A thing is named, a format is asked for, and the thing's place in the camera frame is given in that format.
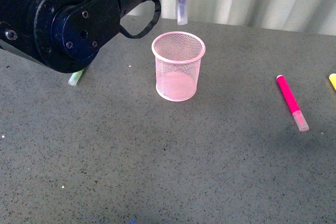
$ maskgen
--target green marker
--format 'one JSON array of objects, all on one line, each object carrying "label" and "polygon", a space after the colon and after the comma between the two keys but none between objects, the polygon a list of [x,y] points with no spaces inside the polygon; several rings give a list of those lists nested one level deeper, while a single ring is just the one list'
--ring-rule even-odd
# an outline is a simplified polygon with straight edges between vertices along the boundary
[{"label": "green marker", "polygon": [[76,86],[76,84],[77,84],[77,82],[78,82],[78,80],[81,77],[83,72],[84,72],[84,69],[82,69],[82,70],[80,70],[76,73],[73,73],[72,76],[70,77],[69,81],[68,81],[69,85]]}]

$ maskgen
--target pink mesh pen holder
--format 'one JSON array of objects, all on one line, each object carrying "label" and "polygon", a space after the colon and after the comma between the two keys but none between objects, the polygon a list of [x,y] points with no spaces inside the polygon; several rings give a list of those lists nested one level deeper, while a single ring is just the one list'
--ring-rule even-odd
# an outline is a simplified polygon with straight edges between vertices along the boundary
[{"label": "pink mesh pen holder", "polygon": [[172,31],[158,36],[152,44],[156,65],[156,90],[164,99],[181,102],[197,90],[205,45],[197,36]]}]

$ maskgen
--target corrugated wall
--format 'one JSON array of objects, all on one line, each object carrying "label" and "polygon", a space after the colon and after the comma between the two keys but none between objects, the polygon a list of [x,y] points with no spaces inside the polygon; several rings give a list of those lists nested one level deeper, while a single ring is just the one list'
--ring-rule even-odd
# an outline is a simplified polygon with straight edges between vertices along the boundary
[{"label": "corrugated wall", "polygon": [[[162,17],[175,18],[175,0],[161,0]],[[152,15],[142,4],[131,15]],[[336,0],[188,0],[188,19],[219,24],[336,35]]]}]

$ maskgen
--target magenta marker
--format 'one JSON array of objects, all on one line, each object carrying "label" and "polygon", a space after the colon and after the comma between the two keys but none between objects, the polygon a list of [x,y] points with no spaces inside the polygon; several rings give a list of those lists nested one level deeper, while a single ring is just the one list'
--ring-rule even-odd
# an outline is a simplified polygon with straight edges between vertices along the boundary
[{"label": "magenta marker", "polygon": [[283,93],[283,96],[286,99],[286,102],[288,104],[290,112],[292,112],[292,115],[295,119],[295,122],[299,127],[299,130],[300,131],[309,130],[309,126],[306,122],[306,119],[303,117],[303,114],[300,110],[300,107],[299,107],[298,103],[296,102],[295,97],[294,97],[292,91],[290,90],[290,87],[289,87],[285,77],[284,76],[278,76],[277,77],[277,82],[280,86],[280,89]]}]

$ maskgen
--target speckled gray surface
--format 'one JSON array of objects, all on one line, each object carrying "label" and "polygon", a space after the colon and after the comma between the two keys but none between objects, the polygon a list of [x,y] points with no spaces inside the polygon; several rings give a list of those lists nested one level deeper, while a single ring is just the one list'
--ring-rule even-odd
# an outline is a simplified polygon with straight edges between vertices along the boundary
[{"label": "speckled gray surface", "polygon": [[[336,223],[336,37],[175,23],[117,35],[76,87],[0,51],[0,223]],[[155,90],[151,42],[172,30],[207,47],[182,103]]]}]

